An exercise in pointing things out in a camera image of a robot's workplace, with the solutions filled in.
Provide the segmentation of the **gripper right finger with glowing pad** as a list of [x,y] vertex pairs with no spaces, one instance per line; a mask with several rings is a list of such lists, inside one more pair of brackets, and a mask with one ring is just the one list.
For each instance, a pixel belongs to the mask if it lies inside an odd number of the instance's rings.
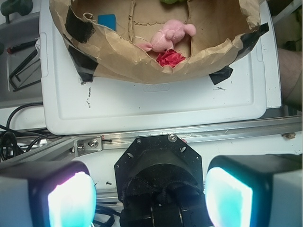
[[205,201],[215,227],[301,227],[303,157],[216,156],[206,175]]

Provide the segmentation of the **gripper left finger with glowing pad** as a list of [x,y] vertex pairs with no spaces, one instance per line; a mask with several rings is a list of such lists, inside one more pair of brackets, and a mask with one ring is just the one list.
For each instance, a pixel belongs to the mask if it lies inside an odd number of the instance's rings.
[[96,199],[95,184],[80,161],[0,165],[2,227],[88,227]]

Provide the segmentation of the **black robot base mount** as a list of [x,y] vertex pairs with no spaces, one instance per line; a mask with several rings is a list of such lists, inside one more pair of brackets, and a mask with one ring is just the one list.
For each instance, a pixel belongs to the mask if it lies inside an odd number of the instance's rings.
[[114,169],[121,226],[208,224],[201,156],[175,134],[136,138]]

